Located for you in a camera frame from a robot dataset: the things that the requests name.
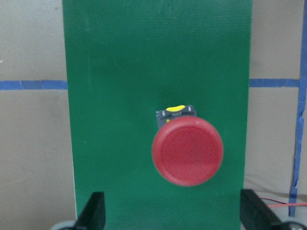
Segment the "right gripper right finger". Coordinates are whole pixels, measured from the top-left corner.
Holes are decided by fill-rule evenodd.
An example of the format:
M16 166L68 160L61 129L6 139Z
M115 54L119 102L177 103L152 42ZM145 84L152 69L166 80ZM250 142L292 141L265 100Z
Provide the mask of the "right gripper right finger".
M282 222L252 189L240 191L240 221L246 230L287 230Z

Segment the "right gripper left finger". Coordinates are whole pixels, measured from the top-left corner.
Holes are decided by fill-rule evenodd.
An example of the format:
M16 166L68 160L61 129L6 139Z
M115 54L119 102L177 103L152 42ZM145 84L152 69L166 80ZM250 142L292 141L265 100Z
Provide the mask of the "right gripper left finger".
M93 192L77 218L75 230L103 230L106 224L104 192Z

